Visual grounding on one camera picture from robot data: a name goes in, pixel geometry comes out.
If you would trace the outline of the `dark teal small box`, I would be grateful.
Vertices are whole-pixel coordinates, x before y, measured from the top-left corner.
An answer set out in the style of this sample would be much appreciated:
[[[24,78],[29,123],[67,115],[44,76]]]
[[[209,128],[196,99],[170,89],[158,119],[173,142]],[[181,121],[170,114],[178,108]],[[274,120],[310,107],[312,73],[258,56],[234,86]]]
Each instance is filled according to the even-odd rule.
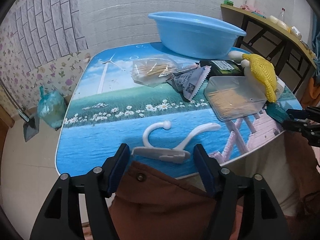
[[[282,124],[284,121],[290,121],[291,118],[287,112],[281,108],[277,103],[267,102],[265,105],[265,112],[270,116],[274,121],[279,124]]]

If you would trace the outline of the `yellow mesh bag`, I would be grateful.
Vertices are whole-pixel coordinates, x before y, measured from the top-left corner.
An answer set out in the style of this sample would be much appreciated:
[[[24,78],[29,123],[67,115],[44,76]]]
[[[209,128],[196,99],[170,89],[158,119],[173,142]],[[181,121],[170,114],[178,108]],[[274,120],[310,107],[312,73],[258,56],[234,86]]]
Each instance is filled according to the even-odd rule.
[[[263,85],[268,102],[276,102],[277,76],[274,66],[258,54],[242,54],[242,62],[247,60],[252,76]]]

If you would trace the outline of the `clear box of toothpicks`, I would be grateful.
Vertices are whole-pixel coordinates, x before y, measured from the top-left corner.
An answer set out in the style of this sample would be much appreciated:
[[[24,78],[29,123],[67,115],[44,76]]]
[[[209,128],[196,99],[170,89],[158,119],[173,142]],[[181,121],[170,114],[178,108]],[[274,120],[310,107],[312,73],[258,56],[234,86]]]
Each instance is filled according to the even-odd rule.
[[[212,76],[204,96],[221,122],[257,114],[266,103],[265,94],[245,76]]]

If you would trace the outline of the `white plastic hook hanger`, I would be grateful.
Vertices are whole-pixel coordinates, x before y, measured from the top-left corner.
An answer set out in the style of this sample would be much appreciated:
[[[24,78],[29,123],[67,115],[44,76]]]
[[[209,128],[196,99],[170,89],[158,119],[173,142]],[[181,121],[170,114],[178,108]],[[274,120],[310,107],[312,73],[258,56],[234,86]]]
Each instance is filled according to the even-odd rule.
[[[218,132],[221,125],[215,122],[201,124],[189,133],[180,134],[180,129],[170,132],[169,120],[156,122],[148,126],[142,135],[142,146],[132,149],[133,157],[143,157],[156,161],[182,164],[191,158],[191,147],[202,143],[208,134]]]

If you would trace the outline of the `wooden side table black legs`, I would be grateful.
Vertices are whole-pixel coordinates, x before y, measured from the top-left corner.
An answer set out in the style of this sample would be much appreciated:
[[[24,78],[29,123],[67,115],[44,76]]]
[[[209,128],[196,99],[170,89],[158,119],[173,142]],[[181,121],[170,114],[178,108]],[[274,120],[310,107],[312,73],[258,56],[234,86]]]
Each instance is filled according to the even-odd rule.
[[[221,4],[222,19],[247,33],[235,42],[236,48],[258,54],[272,62],[276,74],[296,94],[316,64],[298,38],[252,12]]]

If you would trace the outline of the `brown operator clothing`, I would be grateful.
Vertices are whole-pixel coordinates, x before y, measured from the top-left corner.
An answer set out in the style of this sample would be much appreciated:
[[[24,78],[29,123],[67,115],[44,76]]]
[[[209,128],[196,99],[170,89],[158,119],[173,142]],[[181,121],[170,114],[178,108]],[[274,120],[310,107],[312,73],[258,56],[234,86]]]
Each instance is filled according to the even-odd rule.
[[[292,239],[319,237],[319,171],[313,148],[285,132],[229,164],[239,176],[262,175],[274,193]],[[109,209],[120,239],[201,239],[215,200],[203,187],[134,161]]]

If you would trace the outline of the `grey metal dustpan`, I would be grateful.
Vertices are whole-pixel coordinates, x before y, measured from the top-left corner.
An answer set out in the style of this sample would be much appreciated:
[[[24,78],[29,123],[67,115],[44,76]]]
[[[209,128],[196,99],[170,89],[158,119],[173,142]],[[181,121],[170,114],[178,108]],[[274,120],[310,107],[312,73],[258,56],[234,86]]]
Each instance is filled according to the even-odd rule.
[[[16,108],[18,115],[24,120],[23,124],[23,136],[25,142],[28,142],[32,137],[37,135],[40,130],[40,119],[37,114],[28,114],[9,93],[4,82],[1,80],[1,87],[4,89],[5,95],[9,98],[9,101]]]

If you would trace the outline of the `green knotted trash bag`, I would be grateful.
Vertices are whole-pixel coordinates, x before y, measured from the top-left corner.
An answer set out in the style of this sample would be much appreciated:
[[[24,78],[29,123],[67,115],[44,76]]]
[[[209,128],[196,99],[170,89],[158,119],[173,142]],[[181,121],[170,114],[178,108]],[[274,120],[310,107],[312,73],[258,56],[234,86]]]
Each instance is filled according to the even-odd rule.
[[[66,101],[58,90],[44,94],[42,86],[39,87],[40,100],[37,106],[37,115],[48,126],[57,130],[64,121],[67,110]]]

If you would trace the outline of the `cream round objects on shelf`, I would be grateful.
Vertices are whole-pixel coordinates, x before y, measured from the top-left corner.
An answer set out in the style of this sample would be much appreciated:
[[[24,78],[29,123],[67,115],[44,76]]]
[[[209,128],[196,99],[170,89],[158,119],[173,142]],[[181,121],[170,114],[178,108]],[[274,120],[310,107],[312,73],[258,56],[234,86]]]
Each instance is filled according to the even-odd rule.
[[[276,24],[277,26],[285,29],[286,31],[290,31],[290,29],[288,28],[287,24],[284,23],[282,20],[280,20],[280,19],[278,19],[278,18],[276,18],[276,17],[274,17],[274,16],[272,16],[272,15],[269,16],[268,19],[269,19],[272,23],[274,23],[274,24]]]

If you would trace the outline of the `black green packaged box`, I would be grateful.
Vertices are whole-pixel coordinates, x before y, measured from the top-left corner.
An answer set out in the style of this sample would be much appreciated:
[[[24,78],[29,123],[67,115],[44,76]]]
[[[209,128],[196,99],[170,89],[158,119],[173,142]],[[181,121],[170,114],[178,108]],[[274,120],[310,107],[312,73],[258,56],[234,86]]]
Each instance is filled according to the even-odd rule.
[[[210,66],[208,78],[212,76],[244,76],[242,66],[231,60],[201,60],[201,67]]]

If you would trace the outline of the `crumpled snack wrapper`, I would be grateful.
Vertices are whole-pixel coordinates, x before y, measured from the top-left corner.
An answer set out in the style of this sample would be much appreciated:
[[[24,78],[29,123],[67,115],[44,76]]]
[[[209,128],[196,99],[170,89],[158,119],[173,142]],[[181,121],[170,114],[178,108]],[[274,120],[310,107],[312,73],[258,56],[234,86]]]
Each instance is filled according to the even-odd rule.
[[[198,93],[210,70],[211,66],[185,68],[170,74],[166,83],[180,93],[185,100],[191,101]]]

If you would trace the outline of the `pink cloth on shelf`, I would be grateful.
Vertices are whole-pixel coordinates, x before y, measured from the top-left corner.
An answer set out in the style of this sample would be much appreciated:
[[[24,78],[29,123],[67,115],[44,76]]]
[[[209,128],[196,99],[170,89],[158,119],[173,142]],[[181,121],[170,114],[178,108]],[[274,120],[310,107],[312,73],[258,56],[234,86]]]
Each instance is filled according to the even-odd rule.
[[[255,13],[258,15],[262,15],[265,16],[263,12],[261,12],[259,9],[257,9],[255,6],[249,5],[249,4],[242,4],[240,6],[240,9],[251,12],[251,13]]]

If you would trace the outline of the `cotton swab plastic bag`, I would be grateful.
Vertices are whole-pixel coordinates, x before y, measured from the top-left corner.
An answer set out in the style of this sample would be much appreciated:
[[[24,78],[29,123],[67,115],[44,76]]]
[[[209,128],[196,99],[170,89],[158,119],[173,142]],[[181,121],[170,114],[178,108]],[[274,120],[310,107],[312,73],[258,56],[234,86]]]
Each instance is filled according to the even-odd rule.
[[[180,64],[166,55],[152,55],[132,61],[131,77],[134,83],[156,87],[181,69]]]

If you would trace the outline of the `green small box on shelf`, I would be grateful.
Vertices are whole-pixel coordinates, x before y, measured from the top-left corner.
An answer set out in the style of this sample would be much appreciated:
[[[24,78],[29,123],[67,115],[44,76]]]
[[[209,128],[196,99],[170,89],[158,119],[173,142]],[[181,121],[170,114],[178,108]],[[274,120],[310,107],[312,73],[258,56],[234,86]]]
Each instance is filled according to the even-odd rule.
[[[230,1],[230,0],[224,0],[223,3],[224,3],[225,5],[230,5],[230,6],[233,6],[233,5],[234,5],[233,1]]]

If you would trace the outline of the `blue plastic basin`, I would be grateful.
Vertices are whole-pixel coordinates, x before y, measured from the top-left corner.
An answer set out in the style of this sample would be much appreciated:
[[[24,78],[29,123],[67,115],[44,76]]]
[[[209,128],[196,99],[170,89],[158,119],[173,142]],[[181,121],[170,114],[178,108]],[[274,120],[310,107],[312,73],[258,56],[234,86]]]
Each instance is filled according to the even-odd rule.
[[[171,51],[197,59],[222,59],[246,32],[228,22],[177,11],[148,14],[155,21],[162,44]]]

